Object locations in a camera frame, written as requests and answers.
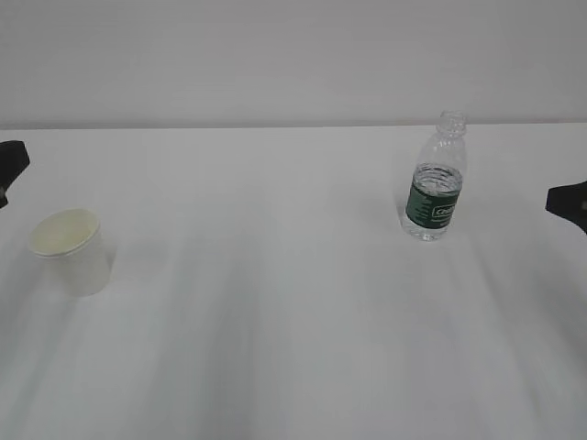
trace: table surface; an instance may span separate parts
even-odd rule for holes
[[[5,131],[0,438],[584,440],[587,125],[471,126],[452,228],[398,222],[430,126]],[[101,218],[112,281],[26,249]]]

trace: plastic water bottle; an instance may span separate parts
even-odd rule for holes
[[[411,236],[433,241],[447,232],[467,169],[466,131],[464,114],[442,112],[437,133],[422,147],[402,217]]]

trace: white paper cup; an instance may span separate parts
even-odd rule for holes
[[[29,247],[47,261],[72,296],[97,293],[110,279],[100,221],[85,209],[62,211],[43,220],[30,234]]]

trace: green bottle label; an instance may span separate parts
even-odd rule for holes
[[[412,182],[405,213],[418,226],[441,229],[450,223],[458,198],[458,192],[451,195],[426,194]]]

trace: cup rim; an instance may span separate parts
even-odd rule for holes
[[[38,231],[43,226],[46,226],[47,223],[49,223],[50,221],[53,221],[53,220],[55,220],[56,218],[58,218],[60,216],[65,216],[66,214],[69,214],[69,213],[72,213],[72,212],[84,213],[85,215],[88,215],[89,217],[91,217],[93,219],[93,221],[94,221],[94,228],[90,232],[90,234],[88,234],[79,243],[76,243],[75,246],[70,247],[70,248],[67,248],[65,250],[62,250],[60,252],[42,252],[42,251],[39,251],[39,250],[35,249],[35,246],[33,245],[33,236],[36,233],[38,233]],[[98,233],[99,230],[100,230],[100,219],[92,211],[89,211],[89,210],[84,209],[84,208],[65,209],[63,211],[59,211],[58,213],[49,215],[48,217],[46,217],[43,220],[41,220],[35,226],[35,228],[28,235],[28,248],[37,257],[40,257],[42,259],[59,259],[59,258],[62,258],[62,257],[67,257],[67,256],[69,256],[71,254],[75,254],[76,252],[79,252],[80,250],[84,249],[88,245],[88,243],[90,243],[90,241],[92,240],[92,238],[95,237],[95,235]]]

